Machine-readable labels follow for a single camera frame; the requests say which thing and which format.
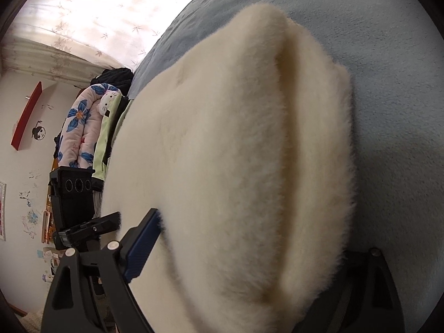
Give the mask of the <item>cream knit cardigan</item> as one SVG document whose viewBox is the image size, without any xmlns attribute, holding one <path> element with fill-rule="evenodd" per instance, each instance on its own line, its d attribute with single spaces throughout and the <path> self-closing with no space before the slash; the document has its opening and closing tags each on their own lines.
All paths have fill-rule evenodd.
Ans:
<svg viewBox="0 0 444 333">
<path fill-rule="evenodd" d="M 102 214 L 162 234 L 131 285 L 155 332 L 290 332 L 331 284 L 353 211 L 351 78 L 270 4 L 135 98 Z"/>
</svg>

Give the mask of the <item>black clothes pile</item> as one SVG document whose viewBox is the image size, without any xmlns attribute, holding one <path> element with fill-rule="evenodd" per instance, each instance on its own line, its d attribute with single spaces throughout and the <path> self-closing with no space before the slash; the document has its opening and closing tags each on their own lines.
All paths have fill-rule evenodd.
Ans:
<svg viewBox="0 0 444 333">
<path fill-rule="evenodd" d="M 128 68 L 105 69 L 100 75 L 94 77 L 90 84 L 110 84 L 118 88 L 124 96 L 127 96 L 133 78 L 134 74 Z"/>
</svg>

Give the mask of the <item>orange wooden headboard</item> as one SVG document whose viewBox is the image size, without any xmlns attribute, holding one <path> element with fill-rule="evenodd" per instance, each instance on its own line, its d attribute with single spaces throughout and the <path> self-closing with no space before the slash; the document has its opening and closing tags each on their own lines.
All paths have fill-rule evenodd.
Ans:
<svg viewBox="0 0 444 333">
<path fill-rule="evenodd" d="M 42 214 L 41 243 L 49 244 L 52 241 L 52 233 L 54 232 L 54 219 L 51 202 L 51 182 L 48 183 L 45 209 Z"/>
</svg>

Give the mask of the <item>floral rolled quilt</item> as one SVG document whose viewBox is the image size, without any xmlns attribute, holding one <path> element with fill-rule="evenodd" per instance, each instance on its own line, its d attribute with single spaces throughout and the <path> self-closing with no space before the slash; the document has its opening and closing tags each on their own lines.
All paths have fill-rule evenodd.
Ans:
<svg viewBox="0 0 444 333">
<path fill-rule="evenodd" d="M 110 84 L 94 84 L 83 90 L 70 107 L 59 137 L 58 166 L 92 168 L 95 145 L 99 138 L 102 116 L 97 105 Z"/>
</svg>

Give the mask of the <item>green folded garment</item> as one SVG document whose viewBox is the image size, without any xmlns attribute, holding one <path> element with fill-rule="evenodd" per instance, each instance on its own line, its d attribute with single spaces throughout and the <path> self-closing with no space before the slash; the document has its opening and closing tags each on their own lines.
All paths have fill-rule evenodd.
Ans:
<svg viewBox="0 0 444 333">
<path fill-rule="evenodd" d="M 129 99 L 122 95 L 111 103 L 111 107 L 102 116 L 99 138 L 96 142 L 93 156 L 92 187 L 94 192 L 101 192 L 103 190 L 113 143 L 130 105 Z"/>
</svg>

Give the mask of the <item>hello kitty plush toy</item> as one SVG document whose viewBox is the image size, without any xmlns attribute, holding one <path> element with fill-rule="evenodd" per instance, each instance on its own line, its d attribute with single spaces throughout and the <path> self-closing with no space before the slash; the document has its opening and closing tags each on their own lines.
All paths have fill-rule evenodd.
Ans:
<svg viewBox="0 0 444 333">
<path fill-rule="evenodd" d="M 104 116 L 106 111 L 111 107 L 111 103 L 119 99 L 122 96 L 119 90 L 109 90 L 107 91 L 103 97 L 100 99 L 100 102 L 97 105 L 97 110 L 101 116 Z"/>
</svg>

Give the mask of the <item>white floral curtain left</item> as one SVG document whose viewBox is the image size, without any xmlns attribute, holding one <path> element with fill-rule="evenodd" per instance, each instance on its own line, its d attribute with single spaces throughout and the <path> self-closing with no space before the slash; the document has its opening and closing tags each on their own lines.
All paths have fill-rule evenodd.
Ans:
<svg viewBox="0 0 444 333">
<path fill-rule="evenodd" d="M 1 67 L 77 87 L 137 69 L 191 0 L 28 0 L 1 42 Z"/>
</svg>

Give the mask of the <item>blue bed blanket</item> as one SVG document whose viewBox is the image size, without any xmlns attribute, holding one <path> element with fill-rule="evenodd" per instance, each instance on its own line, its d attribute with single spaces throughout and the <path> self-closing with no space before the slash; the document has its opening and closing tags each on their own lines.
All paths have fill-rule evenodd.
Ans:
<svg viewBox="0 0 444 333">
<path fill-rule="evenodd" d="M 352 74 L 351 246 L 383 251 L 407 332 L 441 332 L 443 36 L 419 0 L 192 0 L 142 60 L 130 96 L 258 2 L 306 27 Z"/>
</svg>

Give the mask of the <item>cartoon face wall sticker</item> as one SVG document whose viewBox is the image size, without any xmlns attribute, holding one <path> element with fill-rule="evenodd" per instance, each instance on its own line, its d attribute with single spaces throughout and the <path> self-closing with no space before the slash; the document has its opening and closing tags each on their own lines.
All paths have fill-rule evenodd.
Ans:
<svg viewBox="0 0 444 333">
<path fill-rule="evenodd" d="M 42 125 L 42 121 L 38 120 L 32 129 L 32 138 L 35 141 L 42 141 L 46 136 L 46 128 Z"/>
</svg>

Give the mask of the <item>red wall shelf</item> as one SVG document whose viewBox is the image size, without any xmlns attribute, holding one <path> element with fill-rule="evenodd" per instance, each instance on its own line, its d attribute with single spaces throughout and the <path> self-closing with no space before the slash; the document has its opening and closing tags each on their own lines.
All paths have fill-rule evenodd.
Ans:
<svg viewBox="0 0 444 333">
<path fill-rule="evenodd" d="M 26 106 L 24 107 L 22 114 L 20 115 L 20 119 L 18 120 L 16 128 L 14 130 L 11 139 L 11 146 L 15 149 L 15 151 L 18 151 L 20 149 L 20 143 L 26 130 L 26 126 L 42 92 L 42 82 L 39 81 L 35 86 L 35 89 L 32 91 L 32 94 L 27 99 Z"/>
</svg>

